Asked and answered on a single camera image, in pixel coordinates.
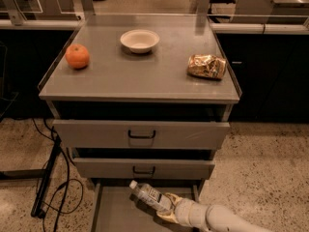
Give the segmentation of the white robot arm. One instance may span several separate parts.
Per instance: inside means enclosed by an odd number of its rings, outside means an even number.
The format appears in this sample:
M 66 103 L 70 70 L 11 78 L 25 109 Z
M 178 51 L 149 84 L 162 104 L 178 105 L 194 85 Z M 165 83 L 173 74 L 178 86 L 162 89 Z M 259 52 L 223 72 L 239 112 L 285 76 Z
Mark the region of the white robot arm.
M 272 232 L 252 224 L 223 205 L 204 205 L 174 193 L 166 193 L 172 202 L 168 212 L 156 212 L 163 220 L 201 232 Z

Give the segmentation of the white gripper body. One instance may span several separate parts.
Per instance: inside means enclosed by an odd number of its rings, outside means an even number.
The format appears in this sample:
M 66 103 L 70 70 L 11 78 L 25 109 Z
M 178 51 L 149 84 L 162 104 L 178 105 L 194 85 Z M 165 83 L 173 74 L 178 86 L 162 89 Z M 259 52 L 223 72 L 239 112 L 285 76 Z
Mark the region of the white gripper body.
M 174 214 L 181 226 L 208 229 L 209 206 L 184 198 L 175 207 Z

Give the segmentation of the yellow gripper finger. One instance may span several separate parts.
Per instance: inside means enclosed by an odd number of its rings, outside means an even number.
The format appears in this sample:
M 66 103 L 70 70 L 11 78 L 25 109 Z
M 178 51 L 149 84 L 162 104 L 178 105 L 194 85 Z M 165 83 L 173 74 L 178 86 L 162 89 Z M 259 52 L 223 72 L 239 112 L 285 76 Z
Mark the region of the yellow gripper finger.
M 174 206 L 177 206 L 179 202 L 183 200 L 182 197 L 176 195 L 175 193 L 166 192 L 165 196 L 168 197 Z
M 172 222 L 172 223 L 178 223 L 179 221 L 176 218 L 176 215 L 173 211 L 168 211 L 166 213 L 163 212 L 156 212 L 156 214 L 163 220 Z

